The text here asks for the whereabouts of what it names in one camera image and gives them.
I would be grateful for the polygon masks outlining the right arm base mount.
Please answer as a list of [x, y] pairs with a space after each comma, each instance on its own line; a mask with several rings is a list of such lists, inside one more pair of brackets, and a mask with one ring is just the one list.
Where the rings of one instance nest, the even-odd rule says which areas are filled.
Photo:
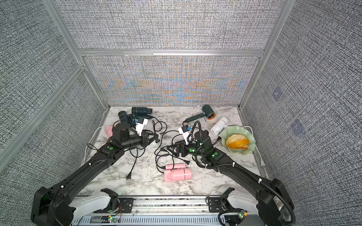
[[217, 219], [222, 226], [238, 226], [242, 223], [248, 212], [243, 209], [232, 207], [227, 198], [234, 188], [229, 187], [224, 193], [218, 197], [207, 196], [205, 202], [210, 213], [218, 213]]

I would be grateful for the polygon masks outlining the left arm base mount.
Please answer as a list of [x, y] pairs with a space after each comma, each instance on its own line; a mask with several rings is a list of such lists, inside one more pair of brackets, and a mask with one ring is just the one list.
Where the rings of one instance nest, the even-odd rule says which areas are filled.
[[121, 214], [121, 213], [131, 213], [133, 208], [134, 199], [133, 198], [119, 198], [118, 193], [115, 191], [104, 188], [101, 192], [106, 194], [106, 200], [109, 200], [105, 207], [102, 208], [103, 204], [100, 205], [96, 211], [93, 213], [110, 213], [111, 215]]

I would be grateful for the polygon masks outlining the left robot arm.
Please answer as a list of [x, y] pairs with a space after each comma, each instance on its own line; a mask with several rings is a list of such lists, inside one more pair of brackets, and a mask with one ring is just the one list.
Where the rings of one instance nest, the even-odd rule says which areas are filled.
[[38, 226], [69, 226], [79, 210], [72, 205], [74, 198], [101, 172], [114, 165], [127, 150], [146, 148], [158, 134], [142, 131], [140, 134], [128, 124], [119, 123], [112, 136], [95, 155], [66, 179], [50, 188], [41, 187], [35, 192], [31, 221]]

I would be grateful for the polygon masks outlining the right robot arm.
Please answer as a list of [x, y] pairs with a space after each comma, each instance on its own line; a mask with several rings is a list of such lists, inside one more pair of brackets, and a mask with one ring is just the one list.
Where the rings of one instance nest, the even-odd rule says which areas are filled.
[[198, 167], [213, 169], [245, 188], [256, 199], [258, 215], [266, 225], [292, 226], [296, 223], [295, 206], [281, 181], [261, 177], [236, 163], [213, 145], [207, 131], [199, 131], [195, 136], [188, 144], [176, 142], [176, 152], [183, 157], [191, 154]]

